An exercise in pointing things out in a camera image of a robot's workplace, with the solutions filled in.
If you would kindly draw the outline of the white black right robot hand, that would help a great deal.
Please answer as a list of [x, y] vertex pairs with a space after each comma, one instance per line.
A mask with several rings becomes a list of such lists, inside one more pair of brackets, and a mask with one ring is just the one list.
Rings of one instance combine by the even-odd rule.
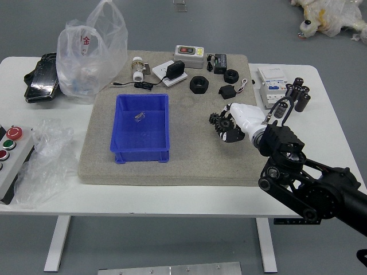
[[221, 113], [209, 116], [209, 122], [224, 142], [239, 142], [248, 135], [255, 147], [265, 131], [264, 120], [265, 115], [259, 107], [239, 103], [227, 104]]

